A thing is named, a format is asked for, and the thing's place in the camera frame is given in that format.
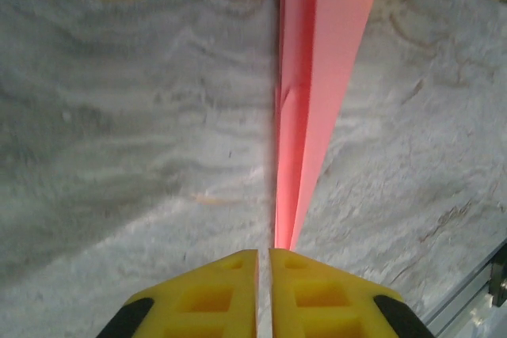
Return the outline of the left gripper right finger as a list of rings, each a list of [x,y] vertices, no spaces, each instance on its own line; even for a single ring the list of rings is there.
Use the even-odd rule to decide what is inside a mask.
[[[390,288],[284,249],[271,249],[274,337],[429,337]]]

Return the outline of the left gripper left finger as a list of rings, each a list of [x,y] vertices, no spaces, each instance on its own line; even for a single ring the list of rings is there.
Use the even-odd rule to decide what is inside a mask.
[[[257,335],[258,254],[236,252],[132,295],[99,337]]]

